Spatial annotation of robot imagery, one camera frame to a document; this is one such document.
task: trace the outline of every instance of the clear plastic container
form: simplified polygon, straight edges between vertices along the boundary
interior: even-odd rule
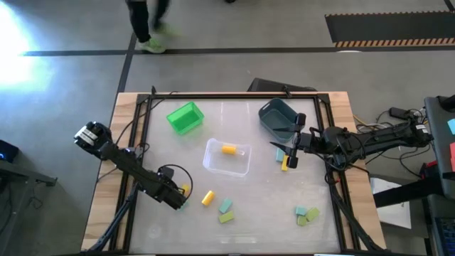
[[[234,146],[234,154],[222,153],[223,146]],[[250,170],[251,146],[209,139],[205,148],[204,167],[215,174],[243,177]]]

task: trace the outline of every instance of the black metal frame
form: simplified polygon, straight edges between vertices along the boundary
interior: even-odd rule
[[[326,115],[328,119],[328,125],[329,126],[334,126],[334,120],[333,120],[333,114],[331,110],[331,103],[328,94],[324,93],[319,93],[319,94],[312,94],[312,93],[307,93],[304,94],[300,92],[299,94],[290,94],[290,93],[283,93],[283,92],[276,92],[276,93],[261,93],[261,92],[255,92],[255,93],[227,93],[227,94],[184,94],[184,93],[179,93],[175,95],[170,95],[170,94],[156,94],[155,91],[152,91],[152,94],[145,94],[145,95],[138,95],[137,96],[137,101],[136,101],[136,109],[134,111],[134,123],[133,127],[131,130],[130,134],[130,140],[129,140],[129,145],[134,146],[134,138],[136,138],[137,135],[137,126],[139,123],[139,113],[141,112],[141,108],[144,106],[144,103],[146,103],[146,111],[147,113],[145,114],[144,118],[144,124],[143,124],[143,129],[142,129],[142,134],[141,134],[141,141],[140,143],[145,143],[146,142],[146,136],[147,136],[147,131],[148,131],[148,126],[150,122],[150,111],[148,111],[151,107],[152,100],[161,100],[161,99],[188,99],[188,100],[194,100],[194,99],[271,99],[274,97],[278,98],[292,98],[292,99],[308,99],[308,100],[313,100],[314,101],[314,106],[316,110],[316,119],[318,122],[318,128],[319,129],[324,129],[323,125],[323,117],[322,117],[322,111],[321,111],[321,104],[326,108]],[[332,175],[332,172],[326,166],[326,171]],[[128,183],[128,177],[126,174],[125,178],[122,177],[122,182],[120,184],[120,192],[119,192],[119,198],[118,198],[118,204],[121,205],[122,202],[124,201],[124,196],[127,192],[127,183]],[[344,173],[339,173],[339,179],[341,182],[341,190],[343,192],[343,202],[348,206],[348,209],[353,212],[351,201],[350,201],[350,196],[349,196],[349,190],[348,190],[348,183],[346,180],[346,176]],[[331,190],[336,190],[334,186],[329,186],[329,189]],[[132,235],[132,226],[133,226],[133,221],[134,221],[134,210],[136,206],[136,197],[137,193],[134,195],[134,200],[132,203],[131,208],[129,209],[129,215],[127,218],[127,226],[125,228],[125,237],[124,237],[124,244],[122,246],[122,251],[125,254],[128,254],[129,251],[129,245],[131,241],[131,235]],[[336,224],[336,230],[337,230],[337,236],[338,236],[338,243],[340,245],[340,253],[341,254],[352,254],[352,255],[401,255],[389,251],[379,251],[379,252],[371,252],[371,251],[365,251],[361,250],[360,248],[360,242],[358,235],[353,232],[353,226],[349,223],[350,227],[350,233],[351,233],[351,238],[353,241],[353,249],[348,249],[346,247],[346,238],[343,232],[343,224],[341,221],[341,210],[338,207],[338,205],[335,203],[333,200],[333,197],[331,197],[332,200],[332,206],[333,206],[333,216],[335,218],[335,224]],[[111,243],[109,244],[109,249],[110,250],[115,250],[117,244],[117,235],[111,239]]]

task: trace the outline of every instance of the gray floor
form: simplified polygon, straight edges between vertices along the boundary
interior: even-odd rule
[[[174,0],[167,21],[181,36],[164,41],[169,48],[332,46],[324,14],[445,8],[435,0],[238,0],[233,5]],[[12,53],[125,50],[132,32],[127,8],[123,0],[0,1],[0,28],[9,35],[0,42],[0,139],[21,148],[18,163],[59,178],[55,188],[36,189],[44,206],[27,210],[9,255],[77,252],[100,163],[77,148],[72,137],[90,120],[109,124],[124,56]],[[258,77],[347,90],[354,113],[372,122],[391,106],[420,108],[426,96],[453,94],[454,56],[451,51],[136,55],[126,91],[148,92],[152,85],[160,91],[245,91]],[[417,170],[433,158],[428,152],[407,164]],[[368,169],[413,179],[393,160],[378,159]],[[421,207],[413,203],[412,208],[413,226],[424,235]],[[416,232],[394,227],[384,231],[391,249],[424,253]]]

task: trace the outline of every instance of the white paper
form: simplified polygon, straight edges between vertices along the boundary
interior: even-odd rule
[[[371,178],[370,182],[373,194],[401,186],[380,178]],[[381,222],[411,229],[410,202],[378,208],[378,215]]]

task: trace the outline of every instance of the person's leg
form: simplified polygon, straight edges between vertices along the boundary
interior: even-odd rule
[[[155,15],[152,21],[154,30],[159,30],[162,26],[161,18],[169,7],[170,0],[156,0]]]
[[[149,11],[146,0],[126,0],[129,20],[142,50],[163,53],[165,48],[149,34]]]
[[[140,43],[150,40],[149,11],[146,0],[127,0],[129,20]]]

